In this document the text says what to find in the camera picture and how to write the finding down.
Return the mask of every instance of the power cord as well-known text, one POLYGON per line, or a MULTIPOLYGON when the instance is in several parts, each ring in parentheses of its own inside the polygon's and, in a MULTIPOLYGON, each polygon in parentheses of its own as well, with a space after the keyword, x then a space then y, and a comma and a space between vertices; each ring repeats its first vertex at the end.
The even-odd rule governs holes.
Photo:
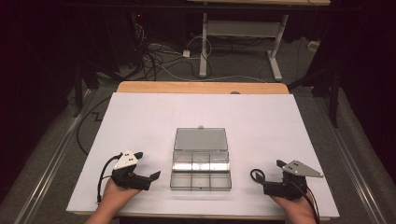
MULTIPOLYGON (((189 44, 187 45, 187 49, 190 49, 190 48, 191 48, 191 43, 193 42, 193 40, 198 39, 198 38, 202 38, 202 37, 201 37, 201 36, 196 36, 195 38, 193 38, 193 39, 189 42, 189 44)), ((265 39, 265 38, 255 38, 255 39, 253 39, 253 41, 249 40, 249 41, 251 41, 250 43, 247 43, 247 44, 244 44, 244 43, 237 43, 237 44, 240 44, 240 45, 243 45, 243 46, 244 46, 244 47, 241 47, 241 48, 245 48, 245 47, 249 47, 249 46, 254 47, 254 46, 260 45, 264 39, 265 39)), ((209 54, 213 51, 213 49, 212 49, 212 44, 209 42, 209 40, 206 40, 206 41, 208 42, 209 47, 210 47, 209 53, 207 54, 207 55, 209 55, 209 54)), ((183 59, 200 59, 200 58, 188 58, 188 57, 184 57, 184 56, 182 56, 182 54, 181 54, 180 52, 178 52, 177 50, 175 50, 175 49, 173 49, 173 48, 170 48, 170 47, 165 46, 163 43, 159 43, 159 44, 157 44, 157 43, 148 43, 148 48, 147 48, 147 50, 146 50, 146 52, 145 52, 145 54, 144 54, 144 58, 143 58, 143 72, 144 72, 144 77, 142 77, 142 78, 145 79, 145 80, 151 80, 151 78, 154 77, 153 80, 156 80, 156 79, 157 79, 156 76, 158 75, 158 73, 159 73, 161 70, 164 70, 164 71, 165 71, 166 73, 168 73, 171 77, 174 77, 174 78, 179 79, 179 80, 184 80, 184 81, 215 81, 215 80, 222 80, 222 79, 228 79, 228 78, 241 77, 241 78, 254 79, 254 80, 256 80, 256 81, 260 81, 260 82, 264 82, 264 83, 266 82, 266 81, 263 81, 263 80, 261 80, 261 79, 259 79, 259 78, 255 78, 255 77, 245 77, 245 76, 231 76, 231 77, 209 78, 209 77, 211 77, 212 74, 213 74, 212 66, 211 66, 210 62, 208 61, 207 56, 203 55, 202 53, 201 53, 201 55, 203 56, 203 59, 206 60, 206 63, 207 63, 207 65, 208 65, 209 74, 208 74, 208 76, 206 76, 206 77, 199 77, 199 76, 196 76, 196 75, 194 74, 194 71, 193 71, 193 65, 192 65, 192 63, 186 62, 186 61, 180 61, 180 60, 183 60, 183 59), (149 46, 159 46, 159 47, 158 47, 158 48, 155 48, 155 49, 150 49, 149 46), (166 61, 166 62, 165 62, 165 61, 163 60, 163 56, 161 56, 159 53, 174 54, 174 55, 179 56, 179 57, 176 57, 175 59, 171 59, 170 61, 166 61), (170 65, 168 65, 168 66, 164 66, 165 63, 172 63, 172 62, 176 62, 176 63, 170 64, 170 65), (177 64, 182 64, 182 63, 187 63, 187 64, 190 66, 190 68, 191 68, 191 75, 192 75, 193 77, 195 77, 197 80, 187 79, 187 78, 183 78, 183 77, 177 77, 177 76, 173 75, 173 74, 168 70, 170 67, 173 67, 173 66, 175 66, 175 65, 177 65, 177 64)), ((261 70, 263 70, 263 69, 264 69, 265 67, 267 67, 268 65, 269 65, 269 63, 266 64, 261 70)))
POLYGON ((297 47, 297 68, 296 68, 296 80, 298 78, 298 70, 299 70, 299 66, 300 66, 300 49, 301 49, 301 44, 303 43, 304 39, 301 38, 300 43, 297 47))
POLYGON ((82 119, 82 121, 79 123, 78 127, 77 127, 77 132, 76 132, 76 138, 77 138, 77 143, 79 146, 79 149, 81 149, 82 153, 84 153, 86 156, 88 156, 88 152, 84 149, 84 147, 82 146, 80 140, 79 140, 79 130, 81 129, 82 123, 84 122, 84 120, 92 113, 92 111, 94 109, 96 109, 96 107, 98 107, 99 105, 101 105, 102 103, 104 103, 105 101, 109 100, 111 98, 111 96, 105 98, 104 100, 102 100, 101 102, 99 102, 96 106, 94 106, 82 119))
POLYGON ((119 160, 121 158, 121 156, 122 156, 122 153, 120 153, 120 155, 112 157, 110 160, 108 160, 106 162, 105 166, 103 167, 103 170, 102 170, 102 173, 100 174, 100 178, 99 178, 99 182, 98 182, 98 194, 97 194, 97 197, 96 197, 98 204, 102 201, 102 195, 100 194, 100 190, 102 188, 102 180, 107 178, 107 176, 103 177, 103 175, 105 174, 106 168, 112 161, 119 160))
POLYGON ((294 182, 292 182, 292 181, 290 181, 290 180, 288 180, 286 178, 283 179, 283 180, 285 180, 288 183, 292 184, 297 190, 299 190, 301 192, 303 197, 309 203, 309 206, 311 207, 312 212, 314 213, 314 218, 315 218, 316 223, 319 224, 320 223, 320 218, 319 218, 318 204, 317 204, 317 201, 315 200, 315 196, 312 193, 311 189, 309 187, 307 187, 309 192, 310 192, 310 194, 312 195, 312 198, 314 199, 315 206, 312 204, 311 200, 309 200, 309 198, 306 196, 306 194, 294 182))

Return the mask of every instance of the dark background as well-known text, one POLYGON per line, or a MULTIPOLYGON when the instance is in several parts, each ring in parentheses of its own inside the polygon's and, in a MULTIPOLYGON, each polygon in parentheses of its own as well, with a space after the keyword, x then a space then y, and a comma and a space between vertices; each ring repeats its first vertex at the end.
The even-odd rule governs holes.
MULTIPOLYGON (((333 6, 341 7, 361 4, 361 1, 332 1, 333 6)), ((341 87, 375 152, 395 180, 392 170, 396 148, 393 108, 396 18, 392 15, 395 7, 390 0, 368 2, 366 6, 368 10, 360 15, 337 16, 332 21, 319 15, 290 16, 284 37, 287 41, 301 36, 312 40, 322 38, 308 76, 329 61, 342 58, 341 87)), ((117 71, 119 65, 136 60, 132 50, 129 54, 130 51, 120 52, 117 47, 134 48, 128 23, 117 22, 125 14, 115 18, 96 12, 83 19, 80 14, 60 12, 55 1, 50 0, 2 1, 0 6, 0 172, 3 177, 0 200, 42 134, 66 107, 66 94, 73 88, 77 62, 89 58, 117 71), (114 32, 126 35, 119 39, 114 32)), ((169 12, 145 15, 153 32, 175 39, 181 46, 191 33, 197 35, 202 29, 199 13, 176 17, 169 12)), ((234 15, 218 17, 227 19, 234 15)), ((89 68, 82 75, 88 80, 94 71, 89 68)))

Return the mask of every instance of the hand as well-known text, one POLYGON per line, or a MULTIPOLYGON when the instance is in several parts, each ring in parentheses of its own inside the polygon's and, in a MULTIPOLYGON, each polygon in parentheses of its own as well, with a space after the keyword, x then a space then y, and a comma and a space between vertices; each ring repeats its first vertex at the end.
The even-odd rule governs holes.
MULTIPOLYGON (((307 193, 306 196, 311 202, 312 195, 307 193)), ((279 198, 275 196, 270 196, 279 206, 285 210, 286 215, 293 224, 315 224, 315 216, 312 211, 311 206, 306 201, 305 197, 289 201, 286 198, 279 198)))
POLYGON ((124 189, 118 187, 110 178, 107 180, 102 201, 96 211, 85 223, 110 223, 111 219, 123 208, 141 189, 124 189))

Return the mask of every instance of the gray floor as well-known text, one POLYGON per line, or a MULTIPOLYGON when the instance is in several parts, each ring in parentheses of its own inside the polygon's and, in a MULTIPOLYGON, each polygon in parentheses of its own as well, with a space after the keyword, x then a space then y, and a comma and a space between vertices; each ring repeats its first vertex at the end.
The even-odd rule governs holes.
MULTIPOLYGON (((308 41, 304 39, 292 44, 282 43, 277 54, 277 61, 284 83, 291 83, 304 76, 314 57, 314 53, 306 49, 307 43, 308 41)), ((271 68, 264 54, 265 49, 272 47, 271 40, 264 40, 257 47, 235 48, 226 56, 216 56, 216 54, 228 52, 230 46, 224 42, 216 42, 216 40, 212 45, 213 51, 209 56, 209 62, 213 74, 210 78, 228 77, 214 81, 258 82, 257 79, 253 79, 258 78, 265 82, 274 82, 271 68)), ((178 57, 171 54, 162 54, 162 56, 166 61, 178 57)), ((199 61, 194 59, 188 61, 192 63, 193 71, 197 75, 199 61)), ((196 79, 191 75, 190 65, 187 63, 174 65, 168 71, 173 77, 161 71, 157 80, 196 79)), ((103 76, 100 76, 100 83, 99 90, 90 93, 85 98, 86 107, 92 108, 97 105, 117 88, 117 83, 103 76)), ((292 93, 340 213, 339 218, 327 223, 392 223, 396 218, 395 186, 376 157, 353 111, 350 110, 344 93, 340 91, 340 105, 337 111, 338 129, 334 129, 326 117, 326 99, 313 98, 309 88, 297 88, 292 93), (367 195, 370 196, 368 200, 364 199, 367 195)), ((108 101, 94 110, 100 113, 99 117, 106 112, 107 103, 108 101)), ((57 153, 57 148, 62 143, 67 130, 76 122, 73 118, 75 109, 74 99, 71 97, 70 105, 48 127, 13 188, 0 205, 0 223, 14 223, 17 219, 40 177, 46 172, 52 156, 57 153)), ((99 127, 100 121, 94 121, 93 115, 89 115, 81 125, 79 136, 86 150, 89 151, 99 127)), ((87 218, 65 211, 86 160, 74 135, 65 146, 65 153, 61 159, 63 160, 59 169, 55 169, 57 172, 50 180, 48 190, 42 193, 44 195, 42 202, 40 199, 35 199, 39 206, 32 216, 33 223, 82 223, 87 218)))

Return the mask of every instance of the white paper sheet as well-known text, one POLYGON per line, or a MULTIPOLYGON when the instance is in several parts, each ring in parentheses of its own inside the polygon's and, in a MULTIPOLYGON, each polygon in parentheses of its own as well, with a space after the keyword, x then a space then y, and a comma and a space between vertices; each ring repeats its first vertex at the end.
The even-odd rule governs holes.
MULTIPOLYGON (((138 175, 161 171, 149 191, 138 194, 120 211, 128 216, 283 217, 283 210, 251 180, 250 171, 262 169, 267 180, 280 182, 282 171, 276 160, 298 160, 322 172, 292 95, 114 93, 67 211, 96 209, 103 166, 126 149, 144 152, 135 169, 138 175), (200 125, 226 130, 231 191, 170 189, 176 130, 200 125)), ((339 217, 326 178, 308 177, 307 182, 320 215, 339 217)))

